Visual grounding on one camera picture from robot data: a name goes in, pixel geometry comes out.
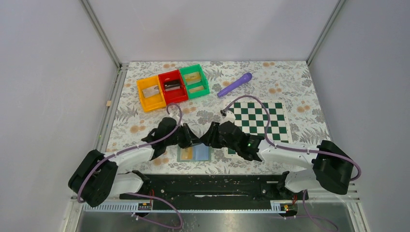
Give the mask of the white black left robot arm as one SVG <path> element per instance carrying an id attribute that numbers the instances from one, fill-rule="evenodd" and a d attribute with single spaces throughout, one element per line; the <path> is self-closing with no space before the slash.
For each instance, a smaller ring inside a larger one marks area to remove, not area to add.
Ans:
<path id="1" fill-rule="evenodd" d="M 128 172 L 128 168 L 158 158 L 169 146 L 188 148 L 199 144 L 200 139 L 186 123 L 178 125 L 175 119 L 165 117 L 134 147 L 106 154 L 96 149 L 89 151 L 69 179 L 68 187 L 77 194 L 79 202 L 92 207 L 128 192 L 143 199 L 149 195 L 150 186 L 142 174 Z"/>

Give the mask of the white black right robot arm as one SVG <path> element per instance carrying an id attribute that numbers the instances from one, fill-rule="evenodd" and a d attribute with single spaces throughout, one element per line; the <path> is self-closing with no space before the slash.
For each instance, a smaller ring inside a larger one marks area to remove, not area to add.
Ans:
<path id="1" fill-rule="evenodd" d="M 297 172 L 284 172 L 277 186 L 278 195 L 289 199 L 303 190 L 323 188 L 345 195 L 348 192 L 352 160 L 333 142 L 323 140 L 318 146 L 270 142 L 260 135 L 243 132 L 234 124 L 231 111 L 221 111 L 222 122 L 212 122 L 200 138 L 212 148 L 229 148 L 248 161 L 284 162 L 302 167 Z"/>

